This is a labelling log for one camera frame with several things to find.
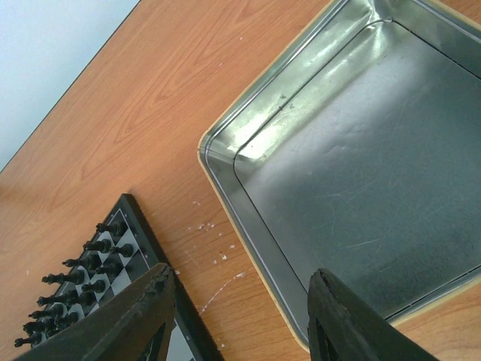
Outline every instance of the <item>chess pawn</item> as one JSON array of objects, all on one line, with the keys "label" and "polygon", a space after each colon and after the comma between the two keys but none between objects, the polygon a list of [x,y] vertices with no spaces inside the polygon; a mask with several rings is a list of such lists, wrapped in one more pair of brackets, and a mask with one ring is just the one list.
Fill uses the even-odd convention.
[{"label": "chess pawn", "polygon": [[97,232],[109,232],[115,237],[121,237],[128,229],[125,222],[114,222],[112,224],[99,223],[97,224]]},{"label": "chess pawn", "polygon": [[63,326],[70,326],[78,321],[78,313],[72,312],[70,314],[65,315],[65,317],[60,317],[55,319],[55,325],[59,328]]},{"label": "chess pawn", "polygon": [[108,239],[101,239],[97,242],[87,242],[83,245],[84,250],[97,250],[100,253],[108,253],[112,244]]},{"label": "chess pawn", "polygon": [[67,303],[67,306],[72,306],[78,303],[81,306],[85,307],[85,306],[90,306],[96,300],[97,298],[95,297],[94,292],[89,291],[89,292],[82,292],[80,296],[78,296],[77,298],[69,299],[66,303]]},{"label": "chess pawn", "polygon": [[82,286],[82,291],[94,291],[95,293],[102,293],[105,291],[105,281],[97,280],[94,284],[84,284]]},{"label": "chess pawn", "polygon": [[131,257],[134,254],[134,247],[131,244],[124,244],[122,247],[111,247],[110,253],[119,253],[125,258]]},{"label": "chess pawn", "polygon": [[95,273],[97,275],[106,274],[107,276],[116,277],[120,271],[122,271],[122,265],[120,265],[118,262],[111,262],[98,267],[95,270]]}]

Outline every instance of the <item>white wall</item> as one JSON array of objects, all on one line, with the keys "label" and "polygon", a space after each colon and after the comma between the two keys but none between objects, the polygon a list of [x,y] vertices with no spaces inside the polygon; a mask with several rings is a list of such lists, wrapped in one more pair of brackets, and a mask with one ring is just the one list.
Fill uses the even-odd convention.
[{"label": "white wall", "polygon": [[0,0],[0,171],[138,0]]}]

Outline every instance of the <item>black chessboard frame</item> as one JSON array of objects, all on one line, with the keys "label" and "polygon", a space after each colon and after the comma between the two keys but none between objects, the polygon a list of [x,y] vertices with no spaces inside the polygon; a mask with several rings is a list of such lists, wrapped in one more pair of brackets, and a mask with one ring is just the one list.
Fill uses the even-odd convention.
[{"label": "black chessboard frame", "polygon": [[[139,246],[139,252],[136,252],[134,256],[131,257],[131,259],[123,269],[123,272],[125,270],[125,272],[128,274],[128,278],[131,282],[135,281],[135,279],[139,278],[149,268],[153,267],[159,262],[171,265],[164,251],[160,247],[160,244],[157,241],[152,229],[150,228],[150,225],[147,222],[145,216],[143,215],[138,203],[135,201],[134,196],[127,193],[122,194],[115,206],[113,207],[112,211],[110,211],[108,216],[103,221],[103,223],[110,224],[118,221],[124,221],[127,223],[127,225],[129,226],[129,230],[127,232],[132,231],[135,241]],[[105,233],[106,232],[102,234],[96,233],[92,237],[91,241],[97,241],[100,237],[101,239],[104,239]],[[113,235],[110,236],[115,245],[118,245],[120,239],[122,238],[115,237]],[[83,259],[88,256],[88,254],[89,251],[84,251],[81,254],[80,258]],[[110,254],[107,258],[112,256],[119,257],[118,254]],[[78,267],[73,267],[71,269],[71,272],[75,269],[78,269]],[[92,272],[87,272],[87,274],[89,275],[92,283],[95,282],[96,279],[99,277],[99,275],[94,275]],[[109,281],[116,282],[115,278],[116,277],[109,278]],[[183,337],[185,338],[186,343],[189,345],[190,351],[193,355],[193,359],[188,359],[187,361],[223,360],[215,342],[207,331],[207,328],[202,322],[197,310],[195,309],[195,306],[190,300],[189,295],[187,294],[182,283],[180,282],[178,276],[174,275],[174,280],[176,287],[175,299],[177,306],[174,323],[176,323],[177,326],[180,328],[180,331],[182,332]],[[79,286],[75,286],[70,282],[63,284],[55,292],[55,296],[60,296],[66,291],[74,290],[76,287],[78,288]],[[108,287],[107,291],[101,294],[101,298],[95,305],[82,308],[79,304],[76,304],[69,308],[67,312],[69,312],[70,310],[79,311],[78,308],[81,308],[81,311],[83,312],[85,317],[88,317],[88,315],[91,312],[95,311],[97,307],[101,307],[105,302],[115,296],[112,289],[113,287]],[[45,309],[49,309],[51,307],[52,305],[48,305]],[[158,334],[154,335],[152,340],[146,346],[145,351],[139,356],[139,360],[157,360],[157,353],[160,347],[160,337],[157,336],[159,336],[160,333],[161,332],[159,330]]]}]

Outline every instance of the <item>chess piece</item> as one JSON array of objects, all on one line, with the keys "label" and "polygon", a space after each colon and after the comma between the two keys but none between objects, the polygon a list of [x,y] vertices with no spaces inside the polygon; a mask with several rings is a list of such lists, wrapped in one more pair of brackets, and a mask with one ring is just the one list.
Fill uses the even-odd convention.
[{"label": "chess piece", "polygon": [[106,274],[109,277],[115,277],[120,273],[120,271],[122,271],[122,265],[120,265],[118,262],[110,262],[97,267],[95,273],[97,275]]},{"label": "chess piece", "polygon": [[109,232],[115,237],[121,237],[127,231],[127,225],[125,222],[114,222],[112,224],[99,223],[97,224],[97,232]]},{"label": "chess piece", "polygon": [[56,326],[61,328],[62,326],[70,326],[78,321],[78,313],[72,312],[70,314],[65,315],[65,317],[60,317],[55,320]]},{"label": "chess piece", "polygon": [[101,239],[97,242],[87,242],[83,245],[84,250],[97,250],[100,253],[108,253],[112,247],[111,242],[108,239]]},{"label": "chess piece", "polygon": [[125,258],[131,257],[132,254],[134,254],[134,247],[131,244],[126,243],[122,247],[111,247],[110,253],[119,253]]},{"label": "chess piece", "polygon": [[52,275],[51,273],[48,276],[42,277],[42,282],[46,284],[63,284],[64,282],[73,282],[74,284],[81,284],[83,279],[85,278],[85,274],[83,271],[76,270],[68,275],[64,275],[63,273],[59,273],[58,275]]},{"label": "chess piece", "polygon": [[55,302],[59,303],[75,303],[78,298],[76,290],[68,291],[60,296],[50,296],[50,297],[38,297],[37,305],[39,307],[44,305],[51,305]]},{"label": "chess piece", "polygon": [[23,331],[27,332],[28,335],[32,335],[34,332],[44,332],[49,329],[55,329],[55,323],[53,318],[43,318],[36,322],[27,322],[23,325]]},{"label": "chess piece", "polygon": [[53,337],[57,333],[59,333],[61,330],[60,329],[49,329],[48,331],[45,332],[45,335],[47,338]]},{"label": "chess piece", "polygon": [[101,265],[101,260],[98,254],[91,253],[84,259],[67,259],[66,261],[62,262],[62,264],[66,265],[67,267],[75,267],[81,265],[87,270],[95,270]]},{"label": "chess piece", "polygon": [[84,284],[82,286],[82,291],[94,291],[96,293],[102,293],[105,291],[105,281],[97,280],[94,284]]},{"label": "chess piece", "polygon": [[97,298],[95,297],[94,292],[88,291],[88,292],[83,292],[78,296],[77,298],[72,298],[69,299],[66,303],[67,306],[72,306],[76,303],[80,304],[81,306],[90,306],[93,302],[95,302]]},{"label": "chess piece", "polygon": [[40,344],[42,341],[42,334],[34,332],[28,338],[18,338],[15,340],[15,347],[20,347],[23,344]]},{"label": "chess piece", "polygon": [[51,308],[48,310],[44,311],[33,311],[29,317],[35,318],[36,320],[39,319],[40,317],[58,317],[63,315],[63,306],[62,305],[53,305]]}]

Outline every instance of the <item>white chessboard square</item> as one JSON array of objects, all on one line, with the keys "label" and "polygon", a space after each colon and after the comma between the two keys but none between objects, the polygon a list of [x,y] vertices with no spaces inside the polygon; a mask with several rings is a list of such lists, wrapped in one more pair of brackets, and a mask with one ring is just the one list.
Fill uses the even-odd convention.
[{"label": "white chessboard square", "polygon": [[83,312],[82,306],[80,306],[78,303],[70,307],[70,310],[68,310],[69,314],[71,314],[72,312],[78,313],[78,320],[82,320],[83,318],[85,318],[85,314]]},{"label": "white chessboard square", "polygon": [[89,314],[91,314],[92,312],[97,311],[99,308],[100,308],[100,306],[98,305],[98,303],[96,303],[95,306],[92,307],[92,310],[90,310]]},{"label": "white chessboard square", "polygon": [[177,326],[172,330],[171,341],[168,344],[166,361],[190,360],[194,355],[182,333],[180,327]]},{"label": "white chessboard square", "polygon": [[126,269],[123,268],[111,284],[113,294],[115,296],[118,295],[124,288],[126,288],[131,283],[132,282],[130,281],[130,277],[127,274]]},{"label": "white chessboard square", "polygon": [[[137,241],[135,240],[135,237],[134,237],[134,235],[132,233],[132,230],[130,228],[127,229],[127,231],[123,234],[123,236],[117,242],[116,245],[117,245],[117,247],[122,247],[124,244],[131,244],[133,246],[134,252],[132,253],[132,256],[135,254],[135,252],[138,251]],[[129,263],[130,259],[132,258],[131,256],[130,257],[124,257],[121,254],[119,254],[119,257],[120,257],[120,260],[122,261],[122,264],[124,265],[124,267],[127,265],[127,263]]]}]

